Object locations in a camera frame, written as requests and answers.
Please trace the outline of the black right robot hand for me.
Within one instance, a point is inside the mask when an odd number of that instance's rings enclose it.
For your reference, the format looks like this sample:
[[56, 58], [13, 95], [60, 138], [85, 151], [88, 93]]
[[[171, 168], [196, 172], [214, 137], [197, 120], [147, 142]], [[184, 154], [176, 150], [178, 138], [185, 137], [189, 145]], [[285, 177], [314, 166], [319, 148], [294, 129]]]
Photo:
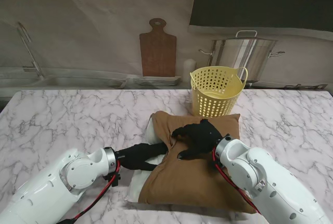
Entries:
[[178, 159], [190, 160], [207, 154], [213, 150], [217, 141], [223, 137], [220, 132], [211, 124], [208, 119], [202, 119], [199, 123], [192, 123], [175, 129], [172, 137], [177, 139], [182, 137], [191, 141], [188, 149], [179, 152]]

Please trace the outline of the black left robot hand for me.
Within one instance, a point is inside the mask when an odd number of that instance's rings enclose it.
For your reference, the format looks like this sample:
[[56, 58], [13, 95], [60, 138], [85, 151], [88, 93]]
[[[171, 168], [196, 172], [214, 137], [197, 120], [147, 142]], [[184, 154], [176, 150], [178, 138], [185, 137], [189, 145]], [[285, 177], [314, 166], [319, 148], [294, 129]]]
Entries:
[[168, 147], [162, 143], [140, 143], [131, 147], [116, 151], [116, 157], [122, 167], [128, 170], [153, 171], [157, 165], [150, 164], [147, 160], [165, 155]]

